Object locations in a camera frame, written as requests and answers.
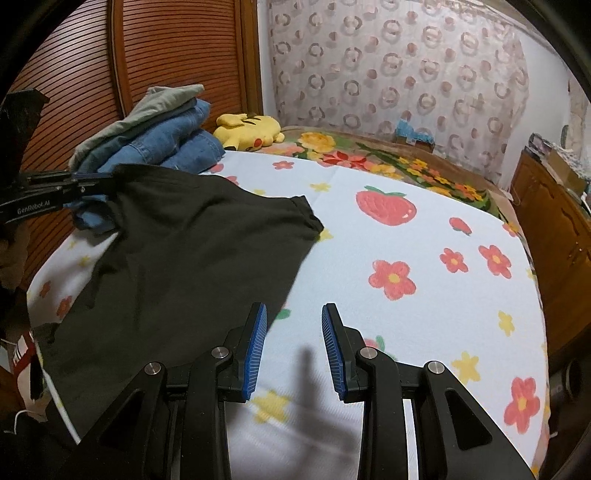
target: stack of folded clothes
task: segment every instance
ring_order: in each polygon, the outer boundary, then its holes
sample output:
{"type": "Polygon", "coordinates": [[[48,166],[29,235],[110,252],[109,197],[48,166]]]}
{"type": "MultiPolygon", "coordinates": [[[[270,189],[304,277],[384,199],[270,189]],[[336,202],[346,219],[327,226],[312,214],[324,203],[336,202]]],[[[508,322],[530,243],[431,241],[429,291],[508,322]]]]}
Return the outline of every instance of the stack of folded clothes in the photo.
{"type": "MultiPolygon", "coordinates": [[[[118,164],[148,164],[201,173],[224,153],[221,143],[200,127],[210,105],[196,98],[203,85],[151,87],[129,115],[78,145],[69,167],[76,173],[111,172],[118,164]]],[[[104,233],[115,228],[106,197],[73,202],[79,229],[104,233]]]]}

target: wooden dresser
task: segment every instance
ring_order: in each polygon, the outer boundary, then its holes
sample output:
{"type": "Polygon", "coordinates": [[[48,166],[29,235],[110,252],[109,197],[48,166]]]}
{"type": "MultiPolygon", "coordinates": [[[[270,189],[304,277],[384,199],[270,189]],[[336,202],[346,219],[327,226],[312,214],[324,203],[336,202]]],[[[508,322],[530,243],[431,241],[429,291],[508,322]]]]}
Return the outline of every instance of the wooden dresser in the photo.
{"type": "Polygon", "coordinates": [[[591,219],[526,153],[511,194],[538,275],[552,360],[591,333],[591,219]]]}

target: plush toy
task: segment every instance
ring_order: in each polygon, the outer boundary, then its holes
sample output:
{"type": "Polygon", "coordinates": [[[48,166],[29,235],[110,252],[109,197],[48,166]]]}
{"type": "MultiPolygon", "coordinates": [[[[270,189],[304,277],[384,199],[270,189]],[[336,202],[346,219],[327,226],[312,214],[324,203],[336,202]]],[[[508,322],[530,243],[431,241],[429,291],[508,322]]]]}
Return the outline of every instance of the plush toy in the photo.
{"type": "Polygon", "coordinates": [[[226,150],[252,152],[285,140],[279,122],[271,116],[227,113],[219,116],[216,123],[218,127],[213,136],[226,150]]]}

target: patterned curtain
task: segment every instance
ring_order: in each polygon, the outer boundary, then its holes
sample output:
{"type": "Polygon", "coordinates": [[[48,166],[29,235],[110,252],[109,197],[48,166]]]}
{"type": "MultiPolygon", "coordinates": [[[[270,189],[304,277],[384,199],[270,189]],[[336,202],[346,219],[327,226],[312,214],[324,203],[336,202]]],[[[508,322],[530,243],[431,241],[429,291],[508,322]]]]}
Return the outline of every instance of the patterned curtain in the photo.
{"type": "Polygon", "coordinates": [[[516,30],[458,1],[272,0],[282,125],[391,141],[399,120],[435,153],[496,182],[528,97],[516,30]]]}

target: white wall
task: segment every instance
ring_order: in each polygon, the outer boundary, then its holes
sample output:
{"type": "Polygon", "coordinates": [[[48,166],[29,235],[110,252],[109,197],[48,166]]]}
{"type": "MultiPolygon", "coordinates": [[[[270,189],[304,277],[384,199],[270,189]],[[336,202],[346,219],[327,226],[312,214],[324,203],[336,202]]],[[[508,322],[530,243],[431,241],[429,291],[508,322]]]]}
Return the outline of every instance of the white wall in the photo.
{"type": "Polygon", "coordinates": [[[277,116],[273,79],[271,76],[271,49],[269,47],[269,5],[267,0],[257,0],[259,27],[259,55],[261,56],[262,110],[264,115],[277,116]]]}
{"type": "MultiPolygon", "coordinates": [[[[267,0],[257,1],[264,112],[277,116],[271,77],[269,6],[267,0]]],[[[541,45],[534,37],[527,36],[523,31],[519,37],[530,75],[530,97],[507,143],[499,181],[503,189],[509,188],[521,150],[527,145],[530,135],[539,133],[547,140],[560,143],[562,127],[569,123],[570,118],[569,71],[566,65],[558,54],[541,45]]]]}
{"type": "Polygon", "coordinates": [[[507,142],[499,186],[508,189],[519,155],[532,133],[560,143],[562,127],[569,123],[569,71],[558,56],[532,37],[519,35],[530,76],[530,97],[521,120],[507,142]]]}

